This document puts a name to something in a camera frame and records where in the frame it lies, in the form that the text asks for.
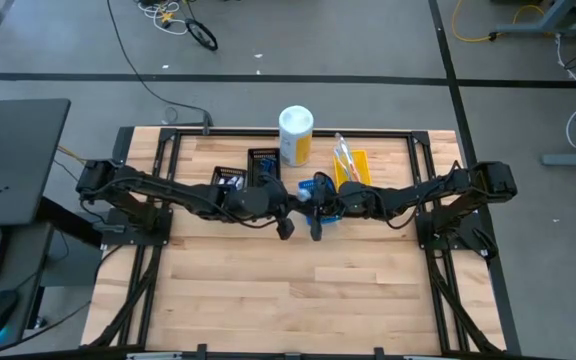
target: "white container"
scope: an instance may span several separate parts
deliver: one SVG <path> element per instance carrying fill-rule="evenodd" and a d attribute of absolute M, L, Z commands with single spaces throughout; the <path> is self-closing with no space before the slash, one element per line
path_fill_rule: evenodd
<path fill-rule="evenodd" d="M 310 158 L 312 143 L 312 113 L 303 106 L 284 109 L 279 115 L 279 152 L 281 160 L 290 166 L 301 166 Z"/>

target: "yellow label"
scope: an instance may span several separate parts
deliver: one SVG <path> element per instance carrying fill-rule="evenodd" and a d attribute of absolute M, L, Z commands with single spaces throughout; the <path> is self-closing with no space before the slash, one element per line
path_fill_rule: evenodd
<path fill-rule="evenodd" d="M 312 143 L 312 133 L 297 140 L 295 160 L 297 165 L 302 165 L 308 161 L 310 155 L 310 143 Z"/>

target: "small black container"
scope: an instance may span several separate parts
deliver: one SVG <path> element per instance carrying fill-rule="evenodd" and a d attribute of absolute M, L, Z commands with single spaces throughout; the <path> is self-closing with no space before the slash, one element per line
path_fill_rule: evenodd
<path fill-rule="evenodd" d="M 246 170 L 227 168 L 223 166 L 215 166 L 215 171 L 212 172 L 212 180 L 210 180 L 210 184 L 219 185 L 220 179 L 226 179 L 226 182 L 228 182 L 228 180 L 234 176 L 243 176 L 244 177 L 243 187 L 246 187 L 246 184 L 248 182 L 247 174 L 248 172 Z"/>
<path fill-rule="evenodd" d="M 274 162 L 268 173 L 281 180 L 279 148 L 248 149 L 248 186 L 259 186 L 259 175 L 264 169 L 264 160 Z"/>

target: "desk leg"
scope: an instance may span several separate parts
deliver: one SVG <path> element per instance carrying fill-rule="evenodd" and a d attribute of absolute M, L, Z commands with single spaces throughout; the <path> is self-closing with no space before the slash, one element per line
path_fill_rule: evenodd
<path fill-rule="evenodd" d="M 95 248 L 101 246 L 102 234 L 93 229 L 92 223 L 64 209 L 61 205 L 42 197 L 37 210 L 39 220 L 50 221 L 57 229 Z"/>
<path fill-rule="evenodd" d="M 41 307 L 41 301 L 44 298 L 44 290 L 46 290 L 46 288 L 43 286 L 39 286 L 37 288 L 37 294 L 35 295 L 35 300 L 33 301 L 32 308 L 30 309 L 30 317 L 28 318 L 28 325 L 26 325 L 26 329 L 28 330 L 38 328 L 37 319 L 39 318 L 39 308 Z"/>

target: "black metal frame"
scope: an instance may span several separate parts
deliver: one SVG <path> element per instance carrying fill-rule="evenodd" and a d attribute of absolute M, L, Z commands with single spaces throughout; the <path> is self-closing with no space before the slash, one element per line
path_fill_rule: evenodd
<path fill-rule="evenodd" d="M 113 151 L 113 154 L 116 156 L 114 159 L 115 161 L 120 162 L 120 163 L 125 163 L 125 161 L 127 160 L 126 157 L 128 154 L 128 149 L 130 147 L 130 143 L 132 141 L 133 131 L 134 131 L 134 128 L 132 128 L 132 127 L 126 127 L 126 128 L 120 129 L 118 136 L 117 136 L 117 141 L 115 143 L 115 149 Z M 336 132 L 337 132 L 337 130 L 315 129 L 313 131 L 313 136 L 314 137 L 333 137 Z M 174 159 L 177 159 L 179 157 L 179 149 L 180 149 L 182 137 L 183 136 L 202 136 L 205 133 L 206 133 L 206 129 L 202 128 L 202 127 L 186 127 L 186 128 L 177 128 L 174 126 L 162 127 L 161 132 L 160 132 L 160 136 L 159 136 L 159 143 L 157 146 L 157 153 L 156 153 L 154 164 L 153 164 L 153 174 L 154 175 L 160 174 L 161 164 L 163 162 L 166 144 L 168 142 L 172 142 L 171 156 L 170 156 L 171 161 L 169 164 L 168 174 L 167 174 L 166 178 L 169 180 L 174 180 L 174 174 L 175 174 L 175 170 L 176 170 L 176 166 L 177 166 L 177 161 L 174 161 Z M 267 136 L 279 136 L 279 132 L 276 129 L 211 128 L 210 129 L 210 135 L 212 135 L 212 136 L 220 136 L 220 135 L 223 135 L 223 136 L 227 136 L 227 135 L 229 135 L 229 136 L 259 136 L 259 137 L 266 136 L 267 137 Z M 408 145 L 408 154 L 409 154 L 409 160 L 410 160 L 410 165 L 411 165 L 411 170 L 412 170 L 412 177 L 413 177 L 413 182 L 415 184 L 420 183 L 422 181 L 421 167 L 419 164 L 419 158 L 418 158 L 418 152 L 417 152 L 418 146 L 421 146 L 422 155 L 423 155 L 424 162 L 426 165 L 425 170 L 426 170 L 427 177 L 428 177 L 428 179 L 432 179 L 436 176 L 433 158 L 432 158 L 432 152 L 430 150 L 430 139 L 428 136 L 428 132 L 426 132 L 426 131 L 344 130 L 344 136 L 347 138 L 362 137 L 362 138 L 386 138 L 386 139 L 405 140 L 407 142 L 407 145 Z M 169 203 L 164 203 L 164 204 L 162 204 L 162 207 L 164 207 L 164 206 L 168 207 L 169 205 L 170 205 Z M 439 205 L 440 205 L 439 201 L 435 201 L 433 203 L 433 206 L 435 206 L 435 207 L 439 206 Z M 419 214 L 423 215 L 425 212 L 427 212 L 426 204 L 423 205 L 423 208 L 421 209 Z M 488 232 L 492 232 L 492 229 L 486 228 L 485 223 L 483 225 L 484 225 L 484 228 Z M 431 247 L 426 247 L 426 248 L 424 248 L 423 246 L 421 246 L 421 247 L 423 248 L 423 251 L 425 253 L 426 263 L 427 263 L 427 266 L 429 269 L 429 280 L 430 280 L 430 286 L 431 286 L 433 308 L 434 308 L 434 312 L 435 312 L 435 320 L 436 320 L 436 324 L 437 324 L 437 335 L 439 338 L 439 345 L 440 345 L 441 351 L 444 354 L 451 353 L 451 352 L 457 353 L 450 348 L 450 339 L 448 336 L 448 329 L 447 329 L 447 324 L 446 324 L 446 315 L 444 313 L 444 307 L 443 307 L 443 295 L 439 289 L 439 286 L 436 285 L 435 281 L 433 281 L 434 279 L 433 279 L 433 276 L 432 276 L 431 271 L 430 271 L 431 266 L 435 266 L 435 267 L 437 266 L 436 261 L 438 258 L 435 256 L 435 249 L 433 249 Z M 137 253 L 135 255 L 132 274 L 131 274 L 131 278 L 130 278 L 129 291 L 128 291 L 129 294 L 132 293 L 132 290 L 135 288 L 137 282 L 139 281 L 139 277 L 140 277 L 139 275 L 141 273 L 141 268 L 143 265 L 143 256 L 145 253 L 144 250 L 145 250 L 145 246 L 138 246 L 137 247 Z M 449 292 L 451 293 L 450 295 L 452 295 L 451 299 L 448 301 L 448 303 L 449 303 L 449 305 L 451 305 L 451 307 L 455 304 L 457 304 L 460 307 L 461 305 L 460 305 L 460 300 L 459 300 L 459 290 L 458 290 L 457 279 L 456 279 L 454 264 L 453 264 L 452 255 L 451 255 L 451 248 L 447 247 L 445 249 L 441 249 L 440 251 L 441 251 L 441 259 L 443 259 L 443 262 L 444 262 L 444 271 L 446 274 L 445 282 L 447 283 Z M 159 267 L 159 261 L 161 259 L 161 252 L 162 252 L 162 246 L 155 246 L 154 247 L 153 256 L 152 256 L 151 261 L 156 261 L 156 269 L 158 269 L 158 267 Z M 518 344 L 518 340 L 516 339 L 516 330 L 514 329 L 514 322 L 512 321 L 512 319 L 510 319 L 510 322 L 503 320 L 503 317 L 506 314 L 510 314 L 510 312 L 509 312 L 510 309 L 509 309 L 508 294 L 506 291 L 505 284 L 503 284 L 503 283 L 498 284 L 497 283 L 498 280 L 496 281 L 496 279 L 499 279 L 499 276 L 501 276 L 501 279 L 503 279 L 503 274 L 499 274 L 499 276 L 495 275 L 495 272 L 501 271 L 500 264 L 498 264 L 498 266 L 496 266 L 496 267 L 490 266 L 490 264 L 489 264 L 489 270 L 491 273 L 492 286 L 493 286 L 493 290 L 495 293 L 495 297 L 498 300 L 497 301 L 498 302 L 498 311 L 499 311 L 499 315 L 500 315 L 502 329 L 504 332 L 504 338 L 506 340 L 506 344 L 508 347 L 508 353 L 519 355 L 518 348 L 511 348 L 511 346 L 513 344 Z M 142 317 L 141 317 L 141 321 L 140 321 L 140 325 L 139 325 L 139 335 L 138 335 L 137 344 L 140 346 L 144 346 L 144 347 L 146 345 L 147 334 L 148 334 L 148 325 L 150 322 L 150 313 L 152 311 L 152 303 L 153 303 L 154 292 L 155 292 L 155 287 L 156 287 L 155 281 L 156 281 L 156 274 L 155 274 L 154 280 L 150 283 L 150 285 L 148 286 L 148 289 L 145 292 L 145 302 L 144 302 Z M 502 311 L 502 309 L 499 309 L 499 306 L 508 306 L 508 309 L 507 309 L 507 311 Z M 455 325 L 457 328 L 457 340 L 458 340 L 458 344 L 459 344 L 459 352 L 461 354 L 467 354 L 470 351 L 470 348 L 469 348 L 468 335 L 466 332 L 466 326 L 465 326 L 465 324 L 462 323 L 462 321 L 460 320 L 460 317 L 458 316 L 459 315 L 458 313 L 461 313 L 463 315 L 463 313 L 465 311 L 463 310 L 463 308 L 456 309 L 456 310 L 457 311 L 455 311 L 455 309 L 453 307 L 454 321 L 455 321 Z M 508 324 L 511 324 L 513 326 L 513 328 L 512 329 L 506 329 Z M 129 331 L 130 331 L 130 318 L 128 318 L 128 320 L 124 323 L 123 327 L 121 328 L 118 345 L 120 345 L 120 346 L 126 345 Z M 312 358 L 322 358 L 322 359 L 325 359 L 325 358 L 374 359 L 376 357 L 377 358 L 388 358 L 388 359 L 401 358 L 399 356 L 383 357 L 383 355 L 382 355 L 383 349 L 381 349 L 380 351 L 378 349 L 381 349 L 381 348 L 376 348 L 375 355 L 343 355 L 343 356 L 341 356 L 341 355 L 299 354 L 299 356 L 301 356 L 301 359 L 311 358 L 311 357 Z M 201 357 L 199 355 L 202 352 L 205 355 L 205 348 L 203 351 L 198 351 L 197 358 Z M 192 356 L 194 354 L 184 352 L 184 356 L 186 356 L 186 355 Z M 224 357 L 224 358 L 237 358 L 237 357 L 287 358 L 288 354 L 219 353 L 217 355 L 216 353 L 211 353 L 211 357 L 213 357 L 213 356 Z"/>

